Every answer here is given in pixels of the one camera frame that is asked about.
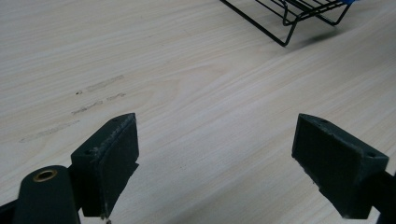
wooden table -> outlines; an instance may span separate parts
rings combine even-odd
[[[395,1],[357,1],[338,28],[304,21],[281,48],[217,0],[1,0],[0,204],[135,112],[140,166],[113,223],[364,223],[341,219],[291,146],[311,114],[394,173],[395,21]]]

wood grain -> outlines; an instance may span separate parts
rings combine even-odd
[[[0,0],[0,204],[135,112],[140,166],[113,223],[375,223],[341,219],[290,154],[307,113],[395,172],[395,20],[395,1],[357,1],[281,48],[220,1]]]

stain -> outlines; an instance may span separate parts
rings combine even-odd
[[[119,98],[119,97],[123,97],[124,95],[126,95],[125,93],[119,93],[119,94],[117,94],[117,95],[115,95],[115,96],[110,96],[110,97],[107,97],[106,99],[108,100],[108,101],[112,101],[112,100],[115,100],[115,99],[117,99],[117,98]]]
[[[113,78],[108,79],[106,81],[99,82],[99,83],[97,83],[95,85],[89,86],[86,89],[87,89],[87,91],[96,91],[96,90],[102,89],[102,88],[110,85],[111,83],[113,83],[113,82],[115,82],[117,80],[123,79],[123,78],[124,78],[124,76],[113,77]]]
[[[73,124],[76,124],[78,122],[79,122],[79,120],[75,120],[75,121],[70,122],[70,123],[60,124],[60,125],[58,125],[58,126],[56,126],[54,128],[48,129],[48,130],[46,130],[44,132],[41,132],[41,133],[34,133],[34,134],[31,134],[31,135],[27,135],[26,137],[21,139],[20,143],[30,142],[30,141],[35,140],[37,138],[44,137],[44,136],[52,134],[52,133],[57,133],[60,130],[63,130],[65,128],[67,128],[67,127],[70,127]]]
[[[96,101],[95,103],[93,103],[91,105],[86,105],[86,106],[83,106],[82,108],[80,108],[80,109],[78,109],[76,111],[73,111],[72,115],[76,115],[78,113],[81,113],[81,112],[84,112],[86,110],[89,110],[89,109],[91,109],[92,107],[94,107],[96,105],[102,105],[102,104],[103,104],[103,101]]]

